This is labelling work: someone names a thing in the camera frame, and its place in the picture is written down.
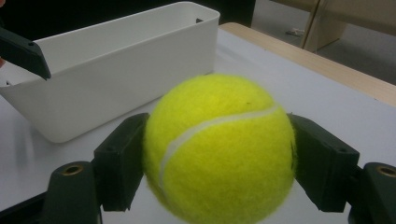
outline tennis ball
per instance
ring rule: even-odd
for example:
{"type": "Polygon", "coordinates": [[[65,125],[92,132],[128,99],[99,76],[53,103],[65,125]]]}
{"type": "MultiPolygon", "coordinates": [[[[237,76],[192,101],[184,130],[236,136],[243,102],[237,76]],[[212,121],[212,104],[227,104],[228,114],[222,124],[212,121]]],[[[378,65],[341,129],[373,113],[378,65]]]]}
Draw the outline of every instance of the tennis ball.
{"type": "Polygon", "coordinates": [[[148,184],[190,223],[255,223],[282,204],[293,182],[294,133],[258,84],[213,74],[169,91],[145,130],[148,184]]]}

